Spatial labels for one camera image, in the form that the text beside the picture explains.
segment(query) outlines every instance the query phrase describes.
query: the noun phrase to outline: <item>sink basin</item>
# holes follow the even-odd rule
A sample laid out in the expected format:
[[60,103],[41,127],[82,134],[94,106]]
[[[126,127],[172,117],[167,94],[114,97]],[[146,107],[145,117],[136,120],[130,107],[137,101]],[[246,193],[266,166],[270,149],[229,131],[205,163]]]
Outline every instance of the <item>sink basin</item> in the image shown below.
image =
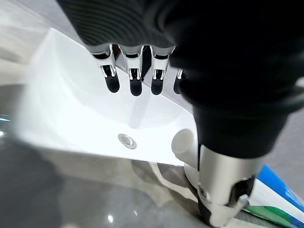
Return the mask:
[[51,28],[26,72],[18,138],[70,152],[183,165],[171,142],[181,129],[196,132],[192,114],[145,84],[133,96],[128,75],[116,70],[120,90],[113,94],[87,49]]

